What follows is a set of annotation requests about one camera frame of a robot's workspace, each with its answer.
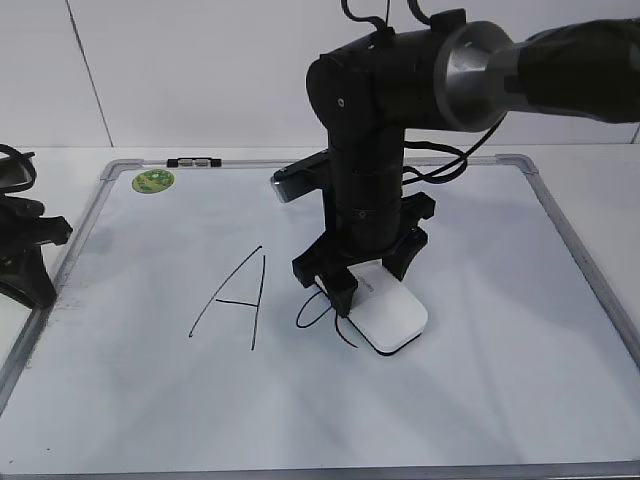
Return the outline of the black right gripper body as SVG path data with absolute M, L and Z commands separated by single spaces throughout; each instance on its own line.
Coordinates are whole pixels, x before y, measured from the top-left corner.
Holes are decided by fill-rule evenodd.
M 308 287 L 320 280 L 321 274 L 349 270 L 373 260 L 382 262 L 409 234 L 426 234 L 419 223 L 434 215 L 435 206 L 433 198 L 419 192 L 401 198 L 388 209 L 336 214 L 334 225 L 293 260 L 293 273 Z

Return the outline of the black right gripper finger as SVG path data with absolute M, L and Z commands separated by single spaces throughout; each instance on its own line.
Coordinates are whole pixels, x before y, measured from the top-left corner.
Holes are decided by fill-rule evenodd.
M 348 316 L 354 294 L 358 288 L 355 276 L 348 269 L 340 269 L 333 273 L 321 274 L 319 279 L 338 315 Z
M 402 281 L 412 261 L 427 243 L 427 234 L 409 234 L 392 254 L 382 259 L 383 267 Z

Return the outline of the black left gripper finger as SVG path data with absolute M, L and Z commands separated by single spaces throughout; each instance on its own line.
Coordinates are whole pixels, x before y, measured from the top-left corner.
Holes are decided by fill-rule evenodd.
M 27 308 L 48 308 L 55 302 L 40 246 L 1 257 L 1 294 Z

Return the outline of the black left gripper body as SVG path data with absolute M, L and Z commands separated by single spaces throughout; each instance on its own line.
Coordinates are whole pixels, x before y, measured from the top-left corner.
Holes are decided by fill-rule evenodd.
M 45 217 L 42 202 L 1 195 L 1 258 L 9 258 L 45 244 L 68 242 L 73 232 L 63 216 Z

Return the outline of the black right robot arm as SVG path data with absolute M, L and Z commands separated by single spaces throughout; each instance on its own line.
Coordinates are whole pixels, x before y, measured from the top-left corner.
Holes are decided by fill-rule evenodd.
M 378 260 L 402 278 L 427 234 L 434 200 L 405 195 L 410 129 L 481 132 L 512 111 L 621 124 L 639 119 L 639 23 L 604 19 L 516 43 L 462 9 L 398 33 L 374 31 L 322 54 L 308 69 L 312 109 L 328 147 L 278 171 L 283 201 L 323 196 L 324 233 L 292 263 L 304 286 L 320 281 L 341 316 L 357 288 L 350 267 Z

